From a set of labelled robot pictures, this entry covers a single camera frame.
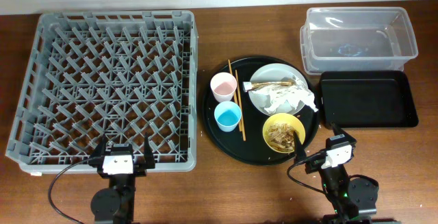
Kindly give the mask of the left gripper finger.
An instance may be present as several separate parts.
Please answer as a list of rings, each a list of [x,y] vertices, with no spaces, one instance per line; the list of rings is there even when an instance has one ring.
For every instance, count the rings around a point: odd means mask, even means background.
[[[100,143],[90,155],[89,165],[102,165],[105,157],[105,150],[107,146],[107,137],[103,136]]]
[[[144,137],[144,167],[145,169],[154,169],[155,168],[155,158],[153,155],[153,151],[149,144],[149,139],[147,136]]]

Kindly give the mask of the brown food scraps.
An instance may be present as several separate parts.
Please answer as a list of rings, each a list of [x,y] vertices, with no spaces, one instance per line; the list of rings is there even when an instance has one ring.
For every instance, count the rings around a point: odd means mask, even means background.
[[[280,152],[289,153],[294,150],[295,129],[286,123],[276,123],[267,131],[268,145]]]

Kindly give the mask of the yellow bowl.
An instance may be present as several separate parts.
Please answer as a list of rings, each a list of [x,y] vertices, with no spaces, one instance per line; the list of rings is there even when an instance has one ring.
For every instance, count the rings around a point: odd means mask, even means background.
[[[304,144],[304,125],[292,114],[279,113],[270,116],[263,124],[263,139],[269,148],[278,153],[292,153],[295,142]]]

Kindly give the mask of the white tissue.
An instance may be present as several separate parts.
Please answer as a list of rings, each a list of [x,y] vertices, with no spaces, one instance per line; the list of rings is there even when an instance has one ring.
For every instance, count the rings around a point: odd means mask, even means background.
[[[295,85],[285,87],[285,86],[266,86],[253,91],[255,94],[268,96],[270,98],[270,103],[264,110],[268,114],[274,114],[276,109],[288,102],[289,106],[292,108],[297,108],[298,104],[302,102],[303,104],[309,106],[314,112],[318,111],[315,104],[315,95],[311,92],[308,87],[305,87],[303,83],[296,82]]]

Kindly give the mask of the gold snack wrapper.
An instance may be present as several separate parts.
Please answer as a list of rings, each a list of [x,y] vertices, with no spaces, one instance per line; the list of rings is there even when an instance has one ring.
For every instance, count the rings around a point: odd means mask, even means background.
[[[251,90],[256,90],[259,88],[263,88],[266,86],[293,86],[296,82],[294,80],[285,81],[285,82],[243,82],[243,90],[244,92],[248,92]]]

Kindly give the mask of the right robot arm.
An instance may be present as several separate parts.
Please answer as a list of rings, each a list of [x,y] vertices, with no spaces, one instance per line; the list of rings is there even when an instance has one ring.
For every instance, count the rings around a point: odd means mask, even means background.
[[[357,140],[338,125],[331,124],[334,136],[326,139],[326,147],[307,155],[297,134],[294,134],[295,154],[293,165],[287,170],[295,183],[323,194],[334,208],[334,214],[322,217],[321,223],[371,223],[376,214],[379,185],[364,175],[349,175],[344,165],[354,157]],[[322,189],[304,184],[290,175],[290,171],[305,165],[307,174],[320,174]]]

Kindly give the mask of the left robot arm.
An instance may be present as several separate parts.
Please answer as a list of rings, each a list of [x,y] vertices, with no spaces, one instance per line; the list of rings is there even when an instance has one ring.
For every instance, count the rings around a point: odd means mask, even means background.
[[[90,166],[109,180],[109,186],[92,198],[90,209],[95,223],[132,223],[136,178],[145,177],[146,171],[155,168],[150,145],[144,143],[143,161],[135,162],[133,145],[114,144],[107,147],[108,139],[102,138],[91,153]]]

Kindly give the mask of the grey dishwasher rack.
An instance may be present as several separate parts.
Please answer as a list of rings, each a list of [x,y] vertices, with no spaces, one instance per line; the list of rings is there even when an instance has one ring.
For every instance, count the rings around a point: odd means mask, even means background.
[[[196,166],[198,32],[188,10],[40,16],[6,156],[32,175],[92,173],[106,140],[149,146],[157,172]]]

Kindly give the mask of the black rectangular tray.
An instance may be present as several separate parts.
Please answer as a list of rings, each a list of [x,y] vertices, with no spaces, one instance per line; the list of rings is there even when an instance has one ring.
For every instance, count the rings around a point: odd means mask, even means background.
[[[342,128],[416,127],[408,78],[402,71],[326,71],[320,78],[325,125]]]

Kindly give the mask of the round black tray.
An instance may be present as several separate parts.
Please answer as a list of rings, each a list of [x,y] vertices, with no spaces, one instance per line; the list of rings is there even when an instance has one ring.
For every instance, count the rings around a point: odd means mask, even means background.
[[[269,56],[251,56],[242,58],[231,63],[233,69],[237,69],[240,82],[248,81],[256,70],[267,64],[280,63],[291,66],[298,70],[292,64]],[[208,80],[205,81],[204,90],[201,92],[202,104],[198,106],[201,111],[203,120],[203,129],[208,134],[211,141],[224,153],[241,162],[265,166],[284,163],[292,158],[292,153],[277,153],[273,151],[263,139],[263,124],[268,116],[262,114],[250,101],[249,96],[245,93],[242,96],[243,118],[246,130],[246,141],[243,141],[242,133],[236,127],[232,132],[224,132],[219,127],[214,118],[214,109],[218,105],[213,92],[210,88],[210,81],[213,75],[220,72],[229,72],[228,63],[221,66],[216,72],[212,73]],[[303,124],[305,129],[305,139],[302,147],[305,149],[311,144],[315,137],[320,124],[319,112],[314,112],[310,107],[305,105],[298,114],[298,120]]]

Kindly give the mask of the blue plastic cup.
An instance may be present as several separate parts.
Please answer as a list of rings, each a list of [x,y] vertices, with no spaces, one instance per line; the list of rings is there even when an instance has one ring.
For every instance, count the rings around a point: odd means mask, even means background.
[[[223,132],[232,132],[238,126],[241,117],[239,105],[232,101],[221,102],[214,110],[215,121]]]

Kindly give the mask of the grey round plate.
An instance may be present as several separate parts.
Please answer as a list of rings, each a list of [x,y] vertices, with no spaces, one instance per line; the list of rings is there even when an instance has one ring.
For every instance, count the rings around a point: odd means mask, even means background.
[[[307,85],[304,75],[292,66],[280,63],[267,64],[257,69],[250,78],[250,82],[280,82],[291,79],[300,79]],[[252,104],[263,114],[270,115],[265,108],[270,104],[270,98],[265,95],[248,92]],[[293,108],[287,101],[280,105],[275,111],[277,113],[296,114],[305,106],[302,101],[298,102],[296,108]]]

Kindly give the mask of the clear plastic bin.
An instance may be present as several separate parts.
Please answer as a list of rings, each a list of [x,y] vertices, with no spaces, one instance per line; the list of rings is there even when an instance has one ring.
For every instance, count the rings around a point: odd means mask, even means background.
[[[300,50],[309,75],[326,71],[401,71],[418,56],[409,15],[401,7],[307,10]]]

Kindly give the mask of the pink plastic cup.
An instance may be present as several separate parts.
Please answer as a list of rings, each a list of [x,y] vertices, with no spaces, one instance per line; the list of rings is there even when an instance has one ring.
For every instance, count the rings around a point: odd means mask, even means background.
[[[214,98],[219,103],[232,100],[236,88],[236,78],[230,73],[217,73],[210,81],[210,88],[213,92]]]

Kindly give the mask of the wooden chopstick right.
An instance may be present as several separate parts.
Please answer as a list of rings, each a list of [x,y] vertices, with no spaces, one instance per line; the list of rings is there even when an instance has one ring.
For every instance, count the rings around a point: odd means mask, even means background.
[[[241,94],[240,94],[240,81],[239,81],[237,69],[235,69],[235,78],[237,81],[237,102],[238,102],[238,105],[240,107],[240,111],[242,113],[241,119],[240,119],[242,139],[245,142],[246,141],[246,130],[245,130],[245,126],[244,126],[244,112],[243,112],[243,107],[242,107],[242,99],[241,99]]]

